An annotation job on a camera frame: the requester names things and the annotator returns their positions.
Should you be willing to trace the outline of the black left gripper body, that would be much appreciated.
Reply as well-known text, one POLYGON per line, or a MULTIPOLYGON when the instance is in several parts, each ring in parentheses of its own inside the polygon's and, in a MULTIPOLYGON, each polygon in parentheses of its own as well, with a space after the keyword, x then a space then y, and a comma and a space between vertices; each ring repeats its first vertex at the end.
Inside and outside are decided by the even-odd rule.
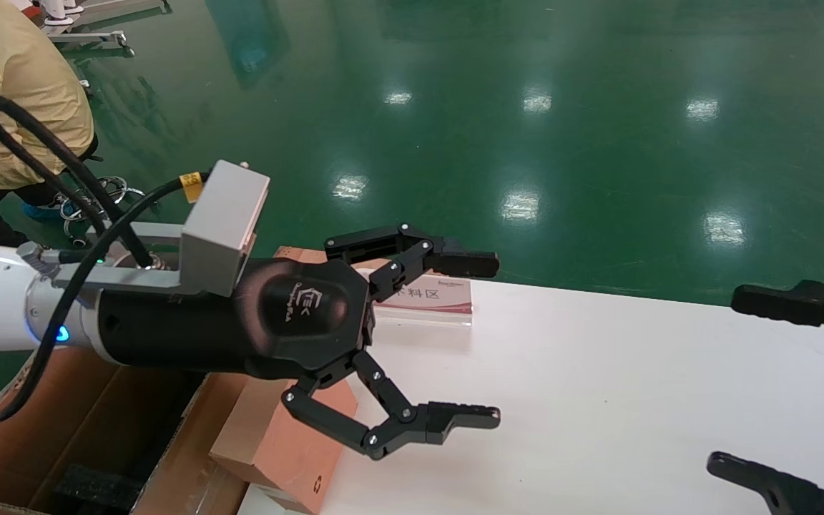
POLYGON ((102 355, 125 366, 339 379, 371 342, 368 283, 340 260, 250 260, 229 296, 102 291, 102 355))

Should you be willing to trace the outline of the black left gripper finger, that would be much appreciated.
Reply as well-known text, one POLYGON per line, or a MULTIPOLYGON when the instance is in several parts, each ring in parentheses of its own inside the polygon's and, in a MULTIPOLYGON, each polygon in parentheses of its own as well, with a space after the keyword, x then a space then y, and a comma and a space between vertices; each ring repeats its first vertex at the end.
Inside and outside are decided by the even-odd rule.
POLYGON ((500 426, 500 408, 493 406, 451 402, 412 405, 366 350, 343 359, 326 378, 341 379, 353 374, 387 415, 376 427, 369 428, 336 408, 314 400, 312 395, 324 384, 321 377, 299 378, 282 395, 285 410, 295 420, 375 461, 410 443, 441 446, 456 428, 493 430, 500 426))
POLYGON ((387 260, 368 277, 373 301, 386 301, 430 271, 455 278, 494 278, 500 259, 491 252, 472 251, 447 237, 433 237, 408 224, 383 226, 330 237, 327 260, 350 265, 387 260))

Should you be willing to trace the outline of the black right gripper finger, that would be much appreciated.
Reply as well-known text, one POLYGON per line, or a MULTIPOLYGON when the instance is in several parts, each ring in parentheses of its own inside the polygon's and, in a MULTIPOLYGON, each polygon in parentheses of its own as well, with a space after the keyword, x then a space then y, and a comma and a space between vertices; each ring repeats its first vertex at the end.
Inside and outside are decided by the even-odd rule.
POLYGON ((824 325, 824 283, 802 280, 790 290, 768 289, 757 285, 736 287, 730 309, 792 325, 824 325))
POLYGON ((759 494, 772 514, 824 514, 824 489, 801 477, 725 452, 707 457, 707 472, 759 494))

